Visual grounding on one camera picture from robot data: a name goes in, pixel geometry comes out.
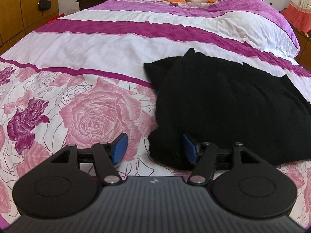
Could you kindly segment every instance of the ribbed surface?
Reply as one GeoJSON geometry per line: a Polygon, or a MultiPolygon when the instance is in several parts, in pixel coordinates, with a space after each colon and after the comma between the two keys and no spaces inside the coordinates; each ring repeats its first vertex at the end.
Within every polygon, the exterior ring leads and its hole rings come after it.
{"type": "Polygon", "coordinates": [[[97,202],[64,219],[18,219],[7,233],[301,233],[288,217],[269,221],[238,218],[218,207],[204,188],[181,177],[128,177],[107,187],[97,202]]]}

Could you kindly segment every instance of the dark wooden nightstand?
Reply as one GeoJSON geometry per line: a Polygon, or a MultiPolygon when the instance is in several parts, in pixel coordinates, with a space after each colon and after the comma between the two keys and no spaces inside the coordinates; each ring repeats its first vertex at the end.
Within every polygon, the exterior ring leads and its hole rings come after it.
{"type": "Polygon", "coordinates": [[[99,5],[101,3],[104,3],[105,1],[107,0],[77,0],[77,2],[79,3],[80,11],[99,5]]]}

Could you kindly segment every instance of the red and white curtain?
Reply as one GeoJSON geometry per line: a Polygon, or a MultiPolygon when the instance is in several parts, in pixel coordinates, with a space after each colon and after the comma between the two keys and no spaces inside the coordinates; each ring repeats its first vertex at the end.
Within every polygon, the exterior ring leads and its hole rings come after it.
{"type": "Polygon", "coordinates": [[[311,0],[291,0],[281,13],[298,30],[305,33],[311,30],[311,0]]]}

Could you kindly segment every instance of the metal screw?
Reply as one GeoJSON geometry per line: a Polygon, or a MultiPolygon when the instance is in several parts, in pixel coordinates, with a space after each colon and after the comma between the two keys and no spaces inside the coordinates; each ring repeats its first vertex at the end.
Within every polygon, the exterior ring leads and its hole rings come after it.
{"type": "Polygon", "coordinates": [[[108,175],[104,178],[104,181],[109,183],[109,184],[115,184],[120,181],[120,178],[116,175],[108,175]]]}
{"type": "Polygon", "coordinates": [[[196,183],[196,184],[204,183],[205,180],[206,180],[206,179],[205,179],[203,176],[201,176],[201,175],[195,175],[195,176],[192,176],[192,177],[190,178],[190,181],[191,181],[192,183],[196,183]]]}
{"type": "Polygon", "coordinates": [[[241,147],[241,146],[243,146],[243,143],[241,143],[241,142],[235,142],[234,145],[237,146],[237,147],[241,147]]]}

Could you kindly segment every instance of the bed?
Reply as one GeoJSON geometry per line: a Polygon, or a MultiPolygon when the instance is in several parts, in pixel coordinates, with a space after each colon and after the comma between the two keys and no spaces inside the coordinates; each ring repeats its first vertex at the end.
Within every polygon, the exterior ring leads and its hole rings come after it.
{"type": "MultiPolygon", "coordinates": [[[[123,179],[187,178],[189,172],[162,166],[148,154],[156,96],[143,63],[183,56],[190,47],[274,76],[287,74],[311,100],[311,74],[294,60],[299,44],[290,25],[259,0],[109,0],[57,19],[0,56],[1,226],[19,217],[12,199],[16,180],[65,144],[89,148],[126,132],[128,150],[118,166],[123,179]]],[[[306,227],[311,162],[277,167],[296,184],[290,216],[306,227]]],[[[81,169],[95,175],[90,165],[81,169]]]]}

